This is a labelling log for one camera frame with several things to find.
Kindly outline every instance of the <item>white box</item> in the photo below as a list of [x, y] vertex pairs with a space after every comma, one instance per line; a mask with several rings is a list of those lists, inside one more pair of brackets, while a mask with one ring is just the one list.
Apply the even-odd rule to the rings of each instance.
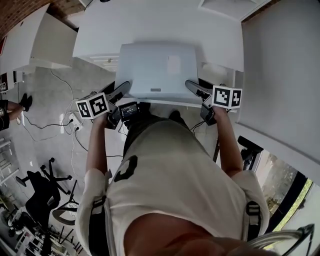
[[103, 92], [90, 94], [78, 100], [76, 107], [82, 119], [95, 119], [110, 110]]
[[214, 85], [211, 105], [225, 109], [237, 109], [240, 108], [241, 97], [242, 89]]

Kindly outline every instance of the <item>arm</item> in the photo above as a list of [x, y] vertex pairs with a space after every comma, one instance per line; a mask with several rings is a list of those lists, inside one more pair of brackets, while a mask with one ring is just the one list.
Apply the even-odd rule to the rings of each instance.
[[106, 124], [107, 116], [105, 114], [99, 116], [93, 122], [86, 159], [86, 172], [90, 169], [98, 169], [103, 174], [106, 174], [108, 171], [105, 145]]
[[218, 128], [221, 168], [232, 177], [243, 170], [243, 160], [227, 111], [216, 106], [213, 111]]

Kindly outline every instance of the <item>black strap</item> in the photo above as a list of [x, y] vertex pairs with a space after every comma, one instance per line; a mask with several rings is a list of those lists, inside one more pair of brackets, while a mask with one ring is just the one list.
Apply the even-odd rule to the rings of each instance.
[[260, 206], [255, 201], [246, 204], [246, 214], [249, 216], [247, 241], [251, 241], [259, 236], [261, 228]]
[[[93, 202], [90, 222], [89, 222], [89, 250], [92, 256], [109, 256], [107, 233], [106, 233], [106, 214], [104, 203], [106, 197]], [[93, 214], [93, 210], [101, 207], [101, 212]]]

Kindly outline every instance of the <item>brick wall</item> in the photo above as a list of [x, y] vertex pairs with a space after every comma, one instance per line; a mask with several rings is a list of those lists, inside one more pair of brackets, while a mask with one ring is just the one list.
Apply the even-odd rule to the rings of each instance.
[[48, 13], [59, 20], [85, 9], [79, 0], [0, 0], [0, 39], [25, 17], [48, 3], [51, 3]]

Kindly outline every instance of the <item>white cabinet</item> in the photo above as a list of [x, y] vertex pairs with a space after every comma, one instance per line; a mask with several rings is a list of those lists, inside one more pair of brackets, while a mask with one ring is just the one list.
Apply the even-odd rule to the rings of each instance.
[[201, 0], [199, 10], [243, 21], [271, 0]]
[[12, 71], [30, 73], [36, 67], [72, 66], [77, 32], [46, 13], [49, 4], [19, 22], [7, 34], [0, 56], [0, 75]]

